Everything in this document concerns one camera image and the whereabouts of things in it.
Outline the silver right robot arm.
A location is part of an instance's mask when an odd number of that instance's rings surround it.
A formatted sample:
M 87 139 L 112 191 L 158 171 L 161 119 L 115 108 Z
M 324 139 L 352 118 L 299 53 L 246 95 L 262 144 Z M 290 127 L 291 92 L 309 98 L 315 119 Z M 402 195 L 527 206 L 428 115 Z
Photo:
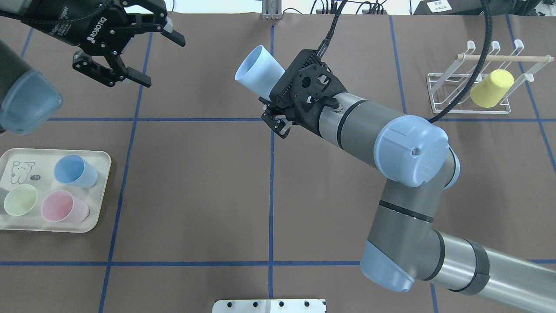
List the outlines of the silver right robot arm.
M 326 97 L 313 132 L 387 179 L 360 261 L 363 274 L 405 293 L 416 280 L 524 311 L 555 311 L 555 271 L 433 229 L 460 162 L 443 129 L 351 93 Z

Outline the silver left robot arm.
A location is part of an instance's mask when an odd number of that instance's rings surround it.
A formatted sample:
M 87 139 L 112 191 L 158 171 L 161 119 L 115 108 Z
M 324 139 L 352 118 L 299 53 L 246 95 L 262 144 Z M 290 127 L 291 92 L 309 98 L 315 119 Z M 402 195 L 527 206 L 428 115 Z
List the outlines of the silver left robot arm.
M 148 75 L 121 59 L 135 35 L 161 33 L 186 44 L 163 0 L 3 0 L 1 16 L 78 47 L 72 67 L 106 87 L 127 80 L 151 86 Z M 26 135 L 59 111 L 61 93 L 4 42 L 0 69 L 1 133 Z

